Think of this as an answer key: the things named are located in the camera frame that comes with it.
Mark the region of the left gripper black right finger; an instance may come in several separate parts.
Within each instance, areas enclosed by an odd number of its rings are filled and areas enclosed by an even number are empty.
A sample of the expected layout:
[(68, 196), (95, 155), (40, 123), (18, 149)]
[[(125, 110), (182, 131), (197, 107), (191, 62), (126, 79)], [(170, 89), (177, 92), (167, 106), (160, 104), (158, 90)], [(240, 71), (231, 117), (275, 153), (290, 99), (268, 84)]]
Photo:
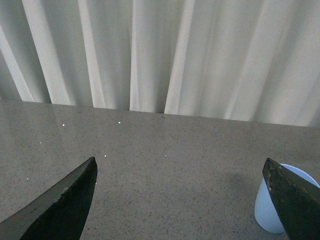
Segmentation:
[(320, 188), (271, 158), (262, 174), (271, 202), (290, 240), (320, 238)]

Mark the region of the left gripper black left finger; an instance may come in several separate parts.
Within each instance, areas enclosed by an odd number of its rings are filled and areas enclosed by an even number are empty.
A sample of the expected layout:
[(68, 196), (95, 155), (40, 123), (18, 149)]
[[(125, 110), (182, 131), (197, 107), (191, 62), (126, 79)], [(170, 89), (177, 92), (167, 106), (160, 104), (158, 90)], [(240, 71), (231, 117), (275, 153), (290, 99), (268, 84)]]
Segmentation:
[(90, 157), (0, 224), (2, 240), (78, 240), (91, 208), (98, 175)]

